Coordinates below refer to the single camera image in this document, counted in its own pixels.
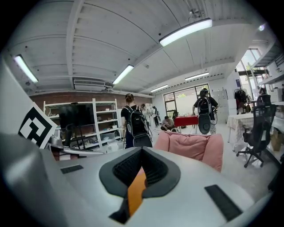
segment air conditioner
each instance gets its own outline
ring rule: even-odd
[[[73,84],[75,90],[102,91],[106,88],[105,82],[97,79],[75,78]]]

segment pink armchair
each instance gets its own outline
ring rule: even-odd
[[[161,131],[155,149],[169,151],[202,161],[221,172],[223,160],[223,138],[215,135],[186,135]]]

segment red table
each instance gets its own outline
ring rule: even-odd
[[[186,125],[198,125],[198,117],[197,116],[176,117],[174,119],[174,126],[180,127],[180,131],[181,131],[181,126],[186,126]]]

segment black monitor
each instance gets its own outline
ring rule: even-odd
[[[59,121],[62,129],[69,124],[74,126],[94,124],[93,106],[90,104],[62,106],[59,108]]]

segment black shirt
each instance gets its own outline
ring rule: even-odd
[[[135,111],[136,109],[139,109],[140,107],[137,106],[137,105],[134,105],[131,108],[133,109],[133,111]],[[129,118],[130,114],[131,113],[129,113],[129,111],[127,109],[125,109],[125,108],[123,108],[122,111],[121,111],[121,117],[125,117],[126,122],[128,121],[128,118]]]
[[[211,108],[212,108],[211,114],[209,114],[210,120],[215,120],[215,117],[214,117],[214,114],[213,114],[213,107],[216,107],[218,105],[218,102],[216,102],[215,99],[210,97],[210,96],[208,97],[208,99],[211,103]],[[193,106],[197,108],[200,100],[201,100],[201,98],[197,99],[197,101],[195,102],[195,104]]]

